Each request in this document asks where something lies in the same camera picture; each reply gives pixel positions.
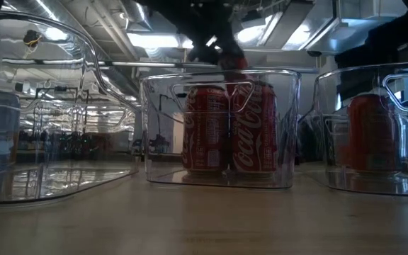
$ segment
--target container handle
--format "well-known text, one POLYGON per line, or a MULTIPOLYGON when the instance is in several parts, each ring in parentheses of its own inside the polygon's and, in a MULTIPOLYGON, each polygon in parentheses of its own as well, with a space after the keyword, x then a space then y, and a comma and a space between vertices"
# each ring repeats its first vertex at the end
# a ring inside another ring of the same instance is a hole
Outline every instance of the container handle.
POLYGON ((408 111, 408 106, 402 105, 402 103, 399 100, 397 100, 395 94, 393 93, 393 91, 388 86, 389 81, 395 80, 395 79, 401 79, 401 78, 408 78, 408 74, 390 74, 390 75, 387 75, 382 81, 382 86, 388 92, 388 96, 390 96, 391 100, 393 101, 393 103, 394 103, 394 105, 396 107, 398 107, 401 111, 408 111))
MULTIPOLYGON (((237 109, 237 111, 231 111, 231 113, 238 113, 242 110, 244 110, 245 106, 247 105, 249 99, 251 98, 251 95, 253 94, 254 91, 254 84, 253 81, 250 80, 245 80, 245 81, 237 81, 237 82, 228 82, 228 81, 223 81, 223 82, 193 82, 193 83, 186 83, 186 84, 175 84, 173 86, 171 86, 169 88, 170 93, 172 95, 172 98, 174 100, 174 102, 176 102, 176 105, 179 107, 179 109, 183 112, 183 113, 227 113, 227 111, 221 111, 221 110, 212 110, 212 111, 202 111, 202 112, 196 112, 196 111, 185 111, 185 106, 182 105, 181 101, 178 98, 178 94, 176 93, 176 88, 178 87, 190 87, 190 86, 241 86, 241 85, 248 85, 249 86, 249 92, 248 95, 246 96, 242 107, 240 109, 237 109)), ((236 89, 234 89, 232 91, 232 93, 228 96, 228 103, 232 100, 233 95, 235 95, 235 91, 236 89)))

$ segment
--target ceiling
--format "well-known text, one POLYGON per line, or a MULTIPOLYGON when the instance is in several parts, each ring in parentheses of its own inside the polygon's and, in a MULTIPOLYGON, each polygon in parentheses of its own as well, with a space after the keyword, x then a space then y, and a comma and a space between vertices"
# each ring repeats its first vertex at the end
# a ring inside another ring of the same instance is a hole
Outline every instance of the ceiling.
MULTIPOLYGON (((250 64, 266 67, 319 68, 318 63, 322 62, 309 56, 307 51, 334 55, 358 46, 370 29, 407 10, 402 0, 227 2, 234 10, 234 36, 250 64), (242 20, 249 11, 255 10, 260 18, 242 20)), ((163 16, 155 12, 150 15, 146 7, 129 0, 5 0, 3 10, 34 13, 86 33, 92 38, 100 60, 184 62, 192 47, 163 16), (141 40, 144 36, 154 36, 154 39, 141 40), (172 43, 168 47, 161 45, 168 42, 172 43)), ((55 52, 49 48, 48 52, 36 54, 43 58, 65 54, 70 58, 67 50, 59 47, 55 52)), ((141 76, 183 72, 183 69, 109 67, 104 72, 121 94, 138 97, 137 81, 141 76)))

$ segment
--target glass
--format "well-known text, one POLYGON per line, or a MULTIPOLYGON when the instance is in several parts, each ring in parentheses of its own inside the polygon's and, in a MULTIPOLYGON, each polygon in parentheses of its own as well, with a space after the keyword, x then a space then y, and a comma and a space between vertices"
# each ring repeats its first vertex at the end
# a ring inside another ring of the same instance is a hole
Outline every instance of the glass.
POLYGON ((0 12, 0 203, 67 196, 137 171, 140 109, 96 63, 82 33, 0 12))
POLYGON ((291 187, 299 91, 283 69, 144 79, 147 180, 291 187))
POLYGON ((408 196, 408 63, 323 74, 314 92, 308 119, 326 169, 308 173, 331 188, 408 196))

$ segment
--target wooden table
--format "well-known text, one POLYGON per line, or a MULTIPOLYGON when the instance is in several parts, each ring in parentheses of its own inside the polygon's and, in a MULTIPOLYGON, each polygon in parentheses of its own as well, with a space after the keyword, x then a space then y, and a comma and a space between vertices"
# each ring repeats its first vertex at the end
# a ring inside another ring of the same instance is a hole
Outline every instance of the wooden table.
POLYGON ((0 208, 0 254, 408 254, 408 198, 333 191, 300 173, 284 191, 158 186, 138 174, 0 208))

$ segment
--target pipe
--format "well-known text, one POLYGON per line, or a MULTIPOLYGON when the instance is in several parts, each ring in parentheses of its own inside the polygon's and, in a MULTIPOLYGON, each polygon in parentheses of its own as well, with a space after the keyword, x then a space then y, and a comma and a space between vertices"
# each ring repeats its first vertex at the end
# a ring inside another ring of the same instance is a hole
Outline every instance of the pipe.
MULTIPOLYGON (((76 60, 56 60, 56 59, 9 59, 3 58, 0 59, 0 62, 6 64, 24 64, 24 65, 70 65, 70 66, 79 66, 82 64, 83 59, 76 60)), ((95 64, 93 62, 87 62, 86 66, 93 67, 95 64)), ((194 68, 194 69, 219 69, 218 66, 213 64, 205 63, 175 63, 175 62, 130 62, 130 61, 99 61, 98 66, 100 68, 109 68, 109 67, 153 67, 153 68, 194 68)), ((255 69, 255 70, 267 70, 267 69, 288 69, 291 71, 299 72, 302 74, 319 74, 318 68, 308 68, 308 67, 286 67, 286 66, 274 66, 274 67, 260 67, 253 66, 247 67, 246 69, 255 69)))
POLYGON ((138 56, 136 54, 135 46, 128 40, 127 34, 125 34, 120 28, 119 25, 114 21, 108 9, 101 3, 100 0, 93 0, 93 4, 96 5, 96 8, 102 12, 106 20, 112 25, 114 31, 119 35, 119 38, 122 40, 127 49, 132 53, 132 57, 129 60, 136 61, 138 56))
POLYGON ((96 10, 94 5, 91 3, 90 0, 88 0, 89 3, 89 8, 96 14, 98 22, 102 24, 103 28, 105 28, 106 32, 111 36, 111 39, 118 45, 120 50, 124 53, 124 55, 129 59, 129 60, 136 60, 135 56, 130 52, 130 50, 120 41, 119 37, 114 34, 113 30, 108 26, 108 24, 104 21, 100 13, 96 10))

